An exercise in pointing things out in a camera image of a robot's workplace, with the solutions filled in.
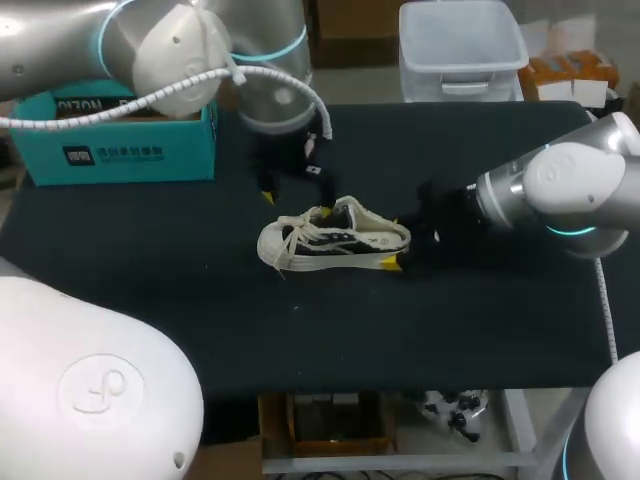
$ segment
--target white cable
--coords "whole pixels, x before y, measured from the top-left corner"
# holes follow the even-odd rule
[[[245,75],[259,75],[263,77],[272,78],[285,83],[291,87],[294,87],[298,91],[305,94],[318,108],[320,115],[322,116],[322,135],[331,140],[333,138],[333,128],[331,126],[331,118],[326,105],[320,98],[320,96],[306,83],[301,82],[297,78],[287,75],[284,72],[279,72],[271,68],[257,67],[257,66],[241,66],[238,70]],[[194,75],[186,80],[181,80],[169,85],[157,92],[150,93],[142,98],[134,100],[126,105],[121,105],[111,110],[105,110],[104,112],[94,113],[92,115],[86,115],[84,117],[68,118],[63,120],[18,120],[14,118],[0,117],[0,128],[19,128],[26,130],[64,130],[69,128],[84,127],[88,125],[94,125],[96,123],[105,122],[107,120],[114,120],[116,118],[124,117],[133,112],[137,112],[143,108],[149,107],[151,104],[162,100],[169,95],[181,92],[186,88],[191,88],[194,85],[198,85],[207,80],[214,80],[216,78],[232,77],[233,73],[227,68],[218,68],[210,70],[208,72]]]
[[[607,340],[609,341],[609,353],[611,354],[611,363],[618,363],[618,347],[616,345],[616,334],[613,330],[613,316],[611,315],[611,307],[609,306],[609,295],[607,294],[607,282],[604,278],[604,269],[602,261],[596,258],[593,261],[596,268],[596,278],[598,279],[598,288],[600,289],[600,302],[602,303],[602,313],[604,314],[604,323],[607,327]]]
[[[222,55],[224,63],[227,68],[231,70],[233,83],[238,86],[244,85],[247,82],[247,78],[240,71],[238,65],[231,56],[231,53],[229,52],[230,47],[226,44],[216,26],[216,22],[214,20],[215,15],[206,9],[207,3],[208,2],[206,0],[200,0],[193,7],[196,11],[196,15],[198,15],[198,18],[200,19],[200,23],[202,23],[207,37],[205,45],[208,45],[209,48],[211,48],[211,46],[216,47],[217,53]],[[209,64],[209,68],[213,68],[214,66],[215,65]]]

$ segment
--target teal box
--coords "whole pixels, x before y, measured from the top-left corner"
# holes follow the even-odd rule
[[[98,88],[94,95],[87,93],[85,89],[56,98],[50,92],[43,93],[19,104],[12,116],[53,120],[58,98],[101,93],[108,97],[126,95],[127,91]],[[41,186],[213,180],[216,133],[217,115],[212,104],[195,119],[158,116],[59,131],[13,129],[11,137],[35,184]]]

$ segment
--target cardboard box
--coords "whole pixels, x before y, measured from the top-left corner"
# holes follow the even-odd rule
[[[13,116],[51,120],[59,115],[94,113],[104,109],[105,103],[127,101],[126,89],[121,91],[124,98],[112,97],[114,89],[122,87],[96,83],[102,85],[69,87],[62,94],[47,92],[29,98],[16,106]],[[12,130],[11,136],[39,186],[212,180],[215,106],[183,120],[152,115],[147,112],[141,117],[60,131]]]
[[[377,39],[398,35],[406,0],[318,0],[323,39]]]
[[[263,480],[259,438],[201,448],[184,477],[184,480],[230,479]]]
[[[328,401],[296,403],[293,396],[287,396],[287,425],[295,457],[384,455],[390,446],[396,449],[395,422],[386,395],[360,392],[352,404],[340,404],[332,395],[328,397]],[[326,413],[325,420],[338,422],[333,426],[339,430],[347,428],[347,431],[364,436],[321,439],[327,434],[324,431],[327,426],[333,428],[327,425],[318,431],[319,417],[324,418],[322,411]],[[299,413],[303,415],[302,419],[298,417]],[[316,425],[309,425],[309,420]]]

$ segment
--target sneaker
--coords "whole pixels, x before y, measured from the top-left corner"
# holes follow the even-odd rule
[[[339,199],[324,217],[314,207],[299,217],[280,217],[258,239],[258,256],[276,270],[311,272],[352,267],[400,270],[395,256],[409,247],[402,225],[365,209],[353,197]]]

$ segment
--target orange object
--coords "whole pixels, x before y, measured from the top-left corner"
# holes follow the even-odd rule
[[[537,102],[538,86],[576,78],[577,72],[563,56],[552,58],[532,58],[529,65],[518,70],[518,80],[525,100]]]
[[[539,101],[538,87],[571,80],[606,81],[615,88],[620,81],[618,69],[589,50],[570,52],[550,58],[532,58],[518,70],[522,94],[527,101]]]
[[[569,52],[567,58],[577,71],[576,79],[604,81],[609,88],[616,88],[620,81],[618,69],[594,52]]]

